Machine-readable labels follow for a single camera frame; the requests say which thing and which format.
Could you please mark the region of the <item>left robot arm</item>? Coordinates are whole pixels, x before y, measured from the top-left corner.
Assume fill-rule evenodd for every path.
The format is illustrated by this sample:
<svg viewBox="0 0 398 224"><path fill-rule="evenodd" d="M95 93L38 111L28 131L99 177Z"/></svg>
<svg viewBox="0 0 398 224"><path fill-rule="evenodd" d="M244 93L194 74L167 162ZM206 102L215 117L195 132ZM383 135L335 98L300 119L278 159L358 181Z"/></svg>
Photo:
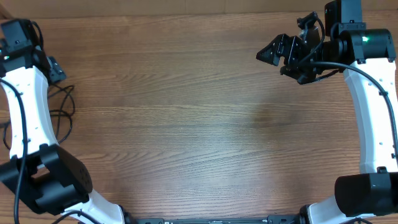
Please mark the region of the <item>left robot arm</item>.
<svg viewBox="0 0 398 224"><path fill-rule="evenodd" d="M1 25L1 86L6 94L12 133L9 162L1 166L1 182L14 193L14 222L19 205L58 220L80 223L132 223L120 205L94 188L85 165L60 146L53 130L48 88L65 78L44 50L36 22L14 19Z"/></svg>

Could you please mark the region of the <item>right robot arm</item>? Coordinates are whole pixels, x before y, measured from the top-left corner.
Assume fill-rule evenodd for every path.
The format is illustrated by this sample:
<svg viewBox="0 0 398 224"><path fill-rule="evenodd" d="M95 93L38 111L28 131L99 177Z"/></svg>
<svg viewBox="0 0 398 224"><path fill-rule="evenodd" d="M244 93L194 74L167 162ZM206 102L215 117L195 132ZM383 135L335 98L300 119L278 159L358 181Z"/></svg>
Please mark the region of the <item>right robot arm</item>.
<svg viewBox="0 0 398 224"><path fill-rule="evenodd" d="M396 51L387 29L368 29L360 0L336 0L297 19L298 36L278 35L258 60L301 85L342 73L360 139L359 174L337 178L328 199L266 223L368 223L397 212Z"/></svg>

